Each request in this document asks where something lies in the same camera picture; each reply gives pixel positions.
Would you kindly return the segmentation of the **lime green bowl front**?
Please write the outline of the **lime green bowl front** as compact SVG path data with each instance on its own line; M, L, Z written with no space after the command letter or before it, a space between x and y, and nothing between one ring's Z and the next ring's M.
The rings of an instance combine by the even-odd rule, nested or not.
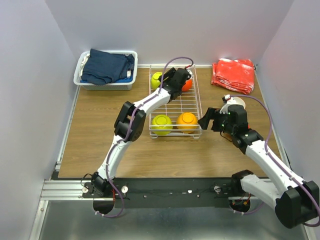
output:
M167 115L156 115L151 121L151 130L158 136L166 136L171 133L172 129L172 121Z

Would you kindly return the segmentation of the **dark blue jeans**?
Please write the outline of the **dark blue jeans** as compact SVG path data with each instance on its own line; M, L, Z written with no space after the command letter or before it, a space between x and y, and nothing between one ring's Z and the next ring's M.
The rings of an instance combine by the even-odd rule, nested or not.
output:
M81 82L102 86L129 78L134 70L134 61L132 54L109 53L92 48L83 69Z

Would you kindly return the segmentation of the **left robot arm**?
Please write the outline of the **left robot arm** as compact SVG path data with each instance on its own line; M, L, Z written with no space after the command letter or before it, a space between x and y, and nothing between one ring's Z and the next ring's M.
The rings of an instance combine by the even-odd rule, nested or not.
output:
M142 134L146 117L157 108L179 97L186 81L191 78L187 68L171 68L161 75L162 82L156 90L142 100L126 101L114 123L114 136L106 157L91 175L92 191L104 198L115 189L113 179L128 147Z

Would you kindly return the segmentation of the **white black striped bowl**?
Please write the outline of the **white black striped bowl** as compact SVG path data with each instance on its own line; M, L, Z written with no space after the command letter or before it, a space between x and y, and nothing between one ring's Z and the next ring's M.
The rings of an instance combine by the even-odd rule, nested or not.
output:
M223 107L226 108L227 106L230 106L230 105L241 105L243 106L244 109L246 108L245 101L240 97L236 97L236 96L229 98Z

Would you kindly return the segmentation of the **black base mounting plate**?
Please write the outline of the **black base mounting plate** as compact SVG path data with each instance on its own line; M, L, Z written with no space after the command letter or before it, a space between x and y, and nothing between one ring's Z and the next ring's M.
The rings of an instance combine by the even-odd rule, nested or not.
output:
M116 178L117 191L109 184L99 191L89 179L80 183L82 196L102 208L228 208L242 197L230 177Z

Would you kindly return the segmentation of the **blue cloth in basket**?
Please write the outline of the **blue cloth in basket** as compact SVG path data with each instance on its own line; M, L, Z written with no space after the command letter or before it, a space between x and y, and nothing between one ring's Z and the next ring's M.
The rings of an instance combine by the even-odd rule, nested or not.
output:
M123 78L123 79L118 79L116 80L114 83L115 84L120 84L120 83L130 83L133 81L133 77L126 77L126 78Z

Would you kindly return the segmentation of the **white plastic laundry basket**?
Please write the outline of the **white plastic laundry basket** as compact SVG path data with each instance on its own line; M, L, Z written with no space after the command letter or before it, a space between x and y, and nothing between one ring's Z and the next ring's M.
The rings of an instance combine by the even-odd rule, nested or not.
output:
M84 51L81 53L76 68L73 75L73 83L77 86L83 87L85 90L88 91L129 91L132 89L133 84L136 81L137 72L138 72L138 54L137 52L133 50L102 50L102 52L107 52L110 54L122 54L122 55L132 55L134 57L134 69L133 73L131 74L131 77L133 77L133 80L129 83L108 83L105 85L95 85L91 83L84 83L81 82L81 77L79 77L79 70L81 62L84 58L84 56L88 53L90 53L89 50Z

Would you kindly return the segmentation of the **aluminium frame rail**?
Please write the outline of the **aluminium frame rail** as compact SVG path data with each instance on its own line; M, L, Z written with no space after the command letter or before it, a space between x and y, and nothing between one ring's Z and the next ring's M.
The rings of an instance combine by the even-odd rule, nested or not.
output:
M83 197L79 180L45 180L42 185L42 201L75 201Z

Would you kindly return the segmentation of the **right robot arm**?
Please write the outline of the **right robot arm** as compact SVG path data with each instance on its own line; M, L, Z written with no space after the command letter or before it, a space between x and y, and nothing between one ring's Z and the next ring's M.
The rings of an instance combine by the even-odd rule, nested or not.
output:
M232 143L251 158L271 180L266 183L249 170L232 175L230 191L241 196L250 193L271 207L278 220L288 229L320 216L320 189L314 181L305 181L294 173L269 148L267 142L249 127L247 112L242 105L231 104L225 109L208 108L198 120L203 130L212 122L211 130L231 136Z

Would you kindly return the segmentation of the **red white folded towel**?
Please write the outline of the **red white folded towel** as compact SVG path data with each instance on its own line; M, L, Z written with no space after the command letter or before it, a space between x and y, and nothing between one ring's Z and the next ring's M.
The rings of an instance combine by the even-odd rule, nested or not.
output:
M255 86L254 64L250 59L220 58L212 64L211 84L249 95Z

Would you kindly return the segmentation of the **white cloth in basket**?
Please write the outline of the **white cloth in basket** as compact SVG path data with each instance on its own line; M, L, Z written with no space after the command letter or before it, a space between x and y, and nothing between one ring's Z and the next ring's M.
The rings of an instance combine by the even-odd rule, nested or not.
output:
M81 77L83 75L83 69L84 69L89 58L90 58L90 53L87 53L83 57L83 60L81 61L81 64L80 64L80 69L79 69L79 74L78 74L79 77Z

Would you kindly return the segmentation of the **lime green bowl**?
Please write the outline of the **lime green bowl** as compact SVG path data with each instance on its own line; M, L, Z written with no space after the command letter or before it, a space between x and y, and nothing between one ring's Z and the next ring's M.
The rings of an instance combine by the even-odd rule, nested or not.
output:
M156 90L161 84L161 72L155 72L150 79L150 86L153 90Z
M151 121L151 130L158 136L166 136L171 133L172 129L172 121L167 115L156 115Z

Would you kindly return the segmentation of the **yellow orange bowl front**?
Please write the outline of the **yellow orange bowl front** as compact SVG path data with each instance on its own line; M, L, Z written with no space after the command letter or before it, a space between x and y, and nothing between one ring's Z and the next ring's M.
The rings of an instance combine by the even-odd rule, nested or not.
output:
M197 117L191 112L184 112L179 115L176 120L176 127L181 130L183 133L191 134L193 133L198 124Z

